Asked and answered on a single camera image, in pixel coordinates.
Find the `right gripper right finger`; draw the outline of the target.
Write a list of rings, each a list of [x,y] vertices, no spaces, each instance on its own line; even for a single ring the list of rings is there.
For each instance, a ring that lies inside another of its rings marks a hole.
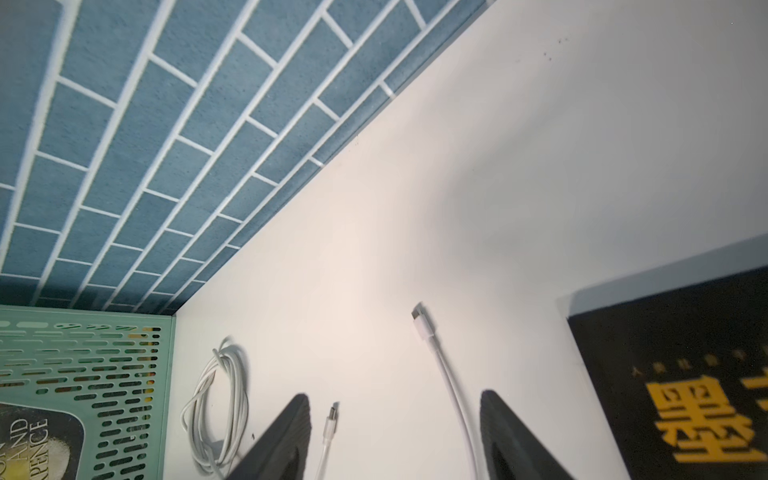
[[[480,399],[480,431],[492,480],[573,480],[494,390]]]

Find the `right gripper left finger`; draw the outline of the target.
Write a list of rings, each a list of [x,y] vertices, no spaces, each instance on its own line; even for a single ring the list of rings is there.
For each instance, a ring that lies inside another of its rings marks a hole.
[[[228,480],[300,480],[303,478],[311,438],[310,402],[295,395]]]

